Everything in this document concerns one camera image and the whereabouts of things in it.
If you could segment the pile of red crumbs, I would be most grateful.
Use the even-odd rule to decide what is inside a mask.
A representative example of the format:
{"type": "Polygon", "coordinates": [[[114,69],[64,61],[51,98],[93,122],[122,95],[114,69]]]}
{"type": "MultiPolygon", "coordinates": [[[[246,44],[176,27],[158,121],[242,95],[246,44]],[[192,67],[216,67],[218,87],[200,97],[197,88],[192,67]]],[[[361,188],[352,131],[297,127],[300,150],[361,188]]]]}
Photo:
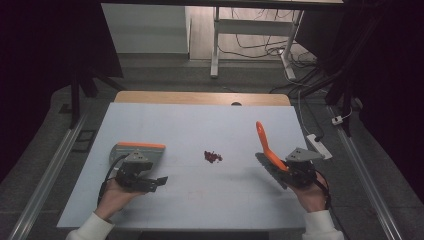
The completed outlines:
{"type": "Polygon", "coordinates": [[[223,160],[223,157],[220,154],[215,153],[214,151],[212,152],[205,151],[204,159],[208,161],[209,163],[215,163],[215,162],[221,162],[223,160]]]}

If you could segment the brush with orange handle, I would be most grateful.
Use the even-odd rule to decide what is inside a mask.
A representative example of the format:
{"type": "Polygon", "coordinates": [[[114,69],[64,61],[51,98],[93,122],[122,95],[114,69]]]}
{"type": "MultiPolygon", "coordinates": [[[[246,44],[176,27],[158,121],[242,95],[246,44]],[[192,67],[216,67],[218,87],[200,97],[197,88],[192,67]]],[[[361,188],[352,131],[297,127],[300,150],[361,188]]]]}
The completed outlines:
{"type": "Polygon", "coordinates": [[[262,153],[257,153],[257,160],[267,170],[267,172],[277,181],[283,188],[287,189],[287,185],[281,179],[282,173],[288,172],[286,164],[270,149],[264,127],[260,121],[256,122],[257,134],[262,146],[262,153]]]}

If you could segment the white table cover sheet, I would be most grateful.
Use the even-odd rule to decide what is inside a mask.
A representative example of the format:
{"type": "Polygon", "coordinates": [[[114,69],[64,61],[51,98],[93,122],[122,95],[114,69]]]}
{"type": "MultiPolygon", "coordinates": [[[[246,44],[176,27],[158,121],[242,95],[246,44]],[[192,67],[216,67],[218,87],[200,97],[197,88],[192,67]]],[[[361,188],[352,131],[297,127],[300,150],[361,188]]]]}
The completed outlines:
{"type": "Polygon", "coordinates": [[[118,142],[166,146],[153,193],[113,217],[119,228],[140,230],[278,230],[301,228],[304,210],[258,162],[256,122],[281,158],[306,143],[293,107],[112,103],[58,222],[75,228],[91,214],[118,142]],[[209,163],[214,151],[221,162],[209,163]]]}

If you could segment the person's left hand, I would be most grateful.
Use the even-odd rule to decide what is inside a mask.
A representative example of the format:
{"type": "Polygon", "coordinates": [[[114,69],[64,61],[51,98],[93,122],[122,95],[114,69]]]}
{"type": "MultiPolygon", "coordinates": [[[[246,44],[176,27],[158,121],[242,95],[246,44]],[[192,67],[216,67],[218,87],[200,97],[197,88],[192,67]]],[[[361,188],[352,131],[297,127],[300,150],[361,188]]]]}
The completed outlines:
{"type": "Polygon", "coordinates": [[[114,179],[109,180],[106,184],[101,201],[94,213],[103,220],[109,220],[134,198],[141,195],[144,195],[144,192],[128,192],[114,179]]]}

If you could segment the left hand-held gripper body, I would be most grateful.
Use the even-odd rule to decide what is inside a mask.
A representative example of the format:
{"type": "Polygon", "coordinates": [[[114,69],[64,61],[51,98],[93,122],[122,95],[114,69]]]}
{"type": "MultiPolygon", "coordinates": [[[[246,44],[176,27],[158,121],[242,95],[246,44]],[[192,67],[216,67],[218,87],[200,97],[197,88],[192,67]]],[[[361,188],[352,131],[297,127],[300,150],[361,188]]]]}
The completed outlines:
{"type": "Polygon", "coordinates": [[[148,184],[156,184],[156,180],[144,178],[144,175],[151,170],[146,170],[143,164],[123,162],[119,167],[115,180],[125,190],[129,192],[144,192],[148,184]]]}

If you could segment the black stand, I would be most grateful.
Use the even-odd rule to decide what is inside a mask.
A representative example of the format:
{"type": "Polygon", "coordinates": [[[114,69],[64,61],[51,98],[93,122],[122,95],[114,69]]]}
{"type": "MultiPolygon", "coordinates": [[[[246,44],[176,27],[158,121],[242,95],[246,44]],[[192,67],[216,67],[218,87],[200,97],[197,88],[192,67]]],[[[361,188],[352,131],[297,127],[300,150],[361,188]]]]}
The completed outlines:
{"type": "Polygon", "coordinates": [[[342,120],[340,127],[345,134],[350,137],[350,120],[349,117],[352,113],[351,100],[352,100],[352,83],[353,80],[350,76],[351,70],[348,67],[342,67],[336,73],[328,76],[325,80],[313,85],[305,91],[299,93],[300,98],[322,89],[328,85],[331,85],[329,92],[325,96],[324,100],[327,105],[336,105],[339,100],[342,100],[342,120]]]}
{"type": "Polygon", "coordinates": [[[70,129],[74,129],[80,119],[80,94],[79,90],[82,89],[86,97],[95,98],[99,93],[94,79],[99,79],[101,82],[110,86],[117,91],[125,91],[126,88],[113,80],[111,77],[106,76],[93,67],[76,68],[71,77],[71,124],[70,129]]]}

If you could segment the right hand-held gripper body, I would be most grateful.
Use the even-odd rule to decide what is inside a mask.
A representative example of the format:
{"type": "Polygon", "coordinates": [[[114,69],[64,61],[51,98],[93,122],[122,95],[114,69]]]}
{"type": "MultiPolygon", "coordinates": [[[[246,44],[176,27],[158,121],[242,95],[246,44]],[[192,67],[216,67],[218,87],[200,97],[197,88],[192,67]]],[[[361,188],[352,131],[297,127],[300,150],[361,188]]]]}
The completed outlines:
{"type": "Polygon", "coordinates": [[[293,187],[305,188],[317,178],[313,160],[323,160],[324,156],[318,152],[297,147],[286,156],[288,171],[293,176],[293,187]]]}

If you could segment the person's right hand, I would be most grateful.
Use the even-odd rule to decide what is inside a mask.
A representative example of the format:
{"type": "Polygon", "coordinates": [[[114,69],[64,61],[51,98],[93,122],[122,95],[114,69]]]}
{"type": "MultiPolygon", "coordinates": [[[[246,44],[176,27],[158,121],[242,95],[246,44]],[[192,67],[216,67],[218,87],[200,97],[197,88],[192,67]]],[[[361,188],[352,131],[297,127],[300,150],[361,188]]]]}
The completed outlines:
{"type": "Polygon", "coordinates": [[[289,188],[295,193],[300,205],[308,212],[318,212],[326,209],[326,196],[323,190],[316,184],[307,188],[299,189],[293,186],[289,188]]]}

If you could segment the white cabinet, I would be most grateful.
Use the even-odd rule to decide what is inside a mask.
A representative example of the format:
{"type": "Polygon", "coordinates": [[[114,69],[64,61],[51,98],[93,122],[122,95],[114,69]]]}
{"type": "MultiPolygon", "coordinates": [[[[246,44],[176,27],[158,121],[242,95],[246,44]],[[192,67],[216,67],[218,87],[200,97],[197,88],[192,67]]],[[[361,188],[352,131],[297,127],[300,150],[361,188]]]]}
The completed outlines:
{"type": "Polygon", "coordinates": [[[102,4],[118,53],[187,54],[184,6],[102,4]]]}

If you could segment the white desk frame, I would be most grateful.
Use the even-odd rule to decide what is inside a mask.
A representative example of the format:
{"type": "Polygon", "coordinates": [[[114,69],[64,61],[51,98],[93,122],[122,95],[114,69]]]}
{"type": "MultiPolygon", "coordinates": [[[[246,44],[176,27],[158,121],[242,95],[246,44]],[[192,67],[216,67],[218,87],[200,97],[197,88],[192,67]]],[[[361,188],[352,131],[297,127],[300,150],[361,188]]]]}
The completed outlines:
{"type": "Polygon", "coordinates": [[[218,77],[219,55],[218,42],[220,34],[241,34],[241,35],[266,35],[281,36],[287,38],[287,45],[283,50],[278,51],[278,55],[284,67],[284,72],[288,80],[295,80],[296,76],[289,61],[291,47],[302,18],[302,10],[293,11],[293,19],[290,22],[266,21],[266,20],[236,20],[221,19],[220,8],[214,8],[213,23],[213,48],[211,56],[210,76],[218,77]]]}

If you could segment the wooden table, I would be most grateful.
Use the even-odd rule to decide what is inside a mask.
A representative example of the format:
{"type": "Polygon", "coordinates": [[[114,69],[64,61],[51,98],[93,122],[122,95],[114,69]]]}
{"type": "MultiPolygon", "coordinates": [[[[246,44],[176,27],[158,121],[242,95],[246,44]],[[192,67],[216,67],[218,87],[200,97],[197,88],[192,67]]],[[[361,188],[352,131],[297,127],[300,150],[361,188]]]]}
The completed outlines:
{"type": "Polygon", "coordinates": [[[116,103],[192,104],[242,106],[290,106],[284,94],[262,93],[211,93],[211,92],[164,92],[164,91],[120,91],[116,103]]]}

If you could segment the metal floor rail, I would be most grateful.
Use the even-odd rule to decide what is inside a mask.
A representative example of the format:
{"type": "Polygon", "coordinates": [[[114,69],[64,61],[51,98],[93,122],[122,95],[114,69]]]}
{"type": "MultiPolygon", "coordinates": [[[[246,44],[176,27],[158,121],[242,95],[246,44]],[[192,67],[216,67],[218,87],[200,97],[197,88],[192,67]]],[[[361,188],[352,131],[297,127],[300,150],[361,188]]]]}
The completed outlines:
{"type": "Polygon", "coordinates": [[[37,184],[37,187],[27,202],[7,240],[27,239],[54,183],[57,180],[58,174],[72,150],[72,146],[87,120],[87,117],[88,114],[86,112],[82,113],[80,119],[73,125],[73,127],[66,131],[63,140],[53,155],[47,169],[37,184]]]}
{"type": "Polygon", "coordinates": [[[371,203],[371,206],[380,222],[387,240],[404,240],[397,223],[386,204],[386,201],[377,189],[374,179],[369,173],[363,158],[353,141],[340,125],[331,126],[337,131],[339,138],[348,154],[348,157],[355,169],[363,189],[371,203]]]}

